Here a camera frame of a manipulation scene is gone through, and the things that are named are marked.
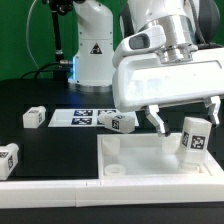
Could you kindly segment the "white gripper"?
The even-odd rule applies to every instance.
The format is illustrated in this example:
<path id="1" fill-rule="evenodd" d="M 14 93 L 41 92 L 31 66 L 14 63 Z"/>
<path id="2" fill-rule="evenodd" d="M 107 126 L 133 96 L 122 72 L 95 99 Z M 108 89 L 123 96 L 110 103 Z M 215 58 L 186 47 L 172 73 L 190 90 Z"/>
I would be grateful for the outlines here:
<path id="1" fill-rule="evenodd" d="M 224 48 L 197 51 L 186 63 L 161 64 L 156 54 L 126 57 L 113 76 L 112 89 L 119 111 L 139 111 L 146 106 L 145 116 L 159 136 L 170 135 L 159 106 L 204 100 L 208 119 L 217 127 L 219 96 L 224 95 Z"/>

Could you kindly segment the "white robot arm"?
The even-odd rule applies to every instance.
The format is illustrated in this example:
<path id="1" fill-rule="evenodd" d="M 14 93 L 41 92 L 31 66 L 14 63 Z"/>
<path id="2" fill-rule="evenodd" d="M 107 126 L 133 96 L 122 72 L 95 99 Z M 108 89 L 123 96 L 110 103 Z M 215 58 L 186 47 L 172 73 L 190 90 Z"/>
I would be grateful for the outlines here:
<path id="1" fill-rule="evenodd" d="M 161 107 L 202 102 L 219 123 L 224 96 L 224 48 L 209 43 L 219 12 L 214 0 L 128 0 L 112 46 L 112 13 L 97 0 L 73 0 L 79 50 L 69 86 L 111 91 L 121 112 L 143 110 L 161 135 Z"/>

